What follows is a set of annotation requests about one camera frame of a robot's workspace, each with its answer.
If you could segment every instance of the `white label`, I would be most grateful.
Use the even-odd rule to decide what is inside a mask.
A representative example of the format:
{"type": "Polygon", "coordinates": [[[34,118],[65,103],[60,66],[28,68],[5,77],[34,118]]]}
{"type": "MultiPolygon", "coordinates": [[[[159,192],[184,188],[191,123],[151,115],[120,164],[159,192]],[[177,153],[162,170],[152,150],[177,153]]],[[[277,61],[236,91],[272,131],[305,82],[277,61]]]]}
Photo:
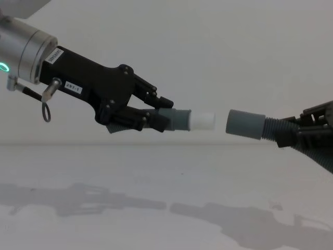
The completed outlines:
{"type": "Polygon", "coordinates": [[[63,51],[59,48],[56,48],[47,58],[45,61],[49,62],[50,64],[54,64],[59,57],[63,54],[63,51]]]}
{"type": "Polygon", "coordinates": [[[82,88],[80,86],[77,86],[77,85],[71,83],[71,82],[66,82],[65,83],[65,88],[68,89],[68,90],[74,91],[74,92],[76,92],[80,95],[82,93],[82,88]]]}

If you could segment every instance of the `cable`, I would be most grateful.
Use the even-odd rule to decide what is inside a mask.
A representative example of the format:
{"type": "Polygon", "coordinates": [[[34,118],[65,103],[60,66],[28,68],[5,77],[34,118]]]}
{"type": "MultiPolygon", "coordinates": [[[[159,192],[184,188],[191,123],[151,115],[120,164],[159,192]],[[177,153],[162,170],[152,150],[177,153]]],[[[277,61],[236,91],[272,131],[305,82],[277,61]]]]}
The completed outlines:
{"type": "Polygon", "coordinates": [[[50,122],[51,121],[51,112],[50,108],[48,107],[47,103],[42,103],[42,113],[44,121],[50,122]]]}
{"type": "MultiPolygon", "coordinates": [[[[42,101],[42,96],[39,95],[39,93],[34,92],[32,89],[30,89],[28,87],[24,87],[22,89],[22,93],[40,101],[40,102],[42,101]]],[[[45,102],[42,102],[42,114],[43,114],[44,121],[46,121],[46,122],[51,121],[50,108],[48,107],[48,104],[45,102]]]]}

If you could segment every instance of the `white surface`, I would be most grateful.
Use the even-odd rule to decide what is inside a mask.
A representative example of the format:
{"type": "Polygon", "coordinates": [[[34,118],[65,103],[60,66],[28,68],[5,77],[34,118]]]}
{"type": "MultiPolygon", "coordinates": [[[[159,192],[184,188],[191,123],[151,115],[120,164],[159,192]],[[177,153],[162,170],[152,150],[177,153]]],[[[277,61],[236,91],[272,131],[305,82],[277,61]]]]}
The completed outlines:
{"type": "Polygon", "coordinates": [[[175,108],[215,112],[216,129],[109,136],[62,93],[45,124],[39,103],[6,91],[3,72],[0,142],[252,142],[224,133],[230,109],[282,118],[333,99],[332,11],[331,0],[52,0],[27,23],[100,64],[132,66],[175,108]]]}
{"type": "Polygon", "coordinates": [[[292,150],[2,146],[0,158],[2,249],[333,246],[332,175],[292,150]]]}
{"type": "Polygon", "coordinates": [[[50,0],[0,0],[0,9],[5,16],[29,18],[50,0]]]}

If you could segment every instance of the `cylindrical part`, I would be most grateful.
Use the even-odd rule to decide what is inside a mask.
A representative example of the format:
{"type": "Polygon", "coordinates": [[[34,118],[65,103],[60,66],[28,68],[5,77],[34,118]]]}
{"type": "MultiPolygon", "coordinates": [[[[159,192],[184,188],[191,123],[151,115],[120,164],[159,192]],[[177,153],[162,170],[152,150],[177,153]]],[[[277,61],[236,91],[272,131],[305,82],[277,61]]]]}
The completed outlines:
{"type": "Polygon", "coordinates": [[[230,110],[226,133],[260,140],[265,126],[265,115],[230,110]]]}
{"type": "Polygon", "coordinates": [[[38,84],[42,62],[58,46],[57,38],[12,17],[0,17],[0,62],[9,74],[38,84]]]}
{"type": "Polygon", "coordinates": [[[46,90],[42,94],[42,103],[47,102],[52,98],[54,93],[60,88],[61,80],[58,78],[54,78],[51,84],[46,88],[46,90]]]}

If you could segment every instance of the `gray plastic tube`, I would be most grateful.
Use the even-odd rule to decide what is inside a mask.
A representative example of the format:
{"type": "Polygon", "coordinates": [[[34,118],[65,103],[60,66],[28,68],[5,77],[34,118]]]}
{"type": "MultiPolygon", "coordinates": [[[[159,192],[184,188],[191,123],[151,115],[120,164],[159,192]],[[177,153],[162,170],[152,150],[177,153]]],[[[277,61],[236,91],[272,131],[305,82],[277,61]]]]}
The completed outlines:
{"type": "MultiPolygon", "coordinates": [[[[230,110],[226,133],[244,136],[256,140],[265,139],[275,142],[276,131],[297,130],[298,125],[274,118],[266,118],[265,115],[258,115],[238,110],[230,110]]],[[[302,149],[298,144],[292,147],[295,150],[307,155],[316,163],[321,165],[330,173],[333,173],[333,153],[330,149],[302,149]]]]}

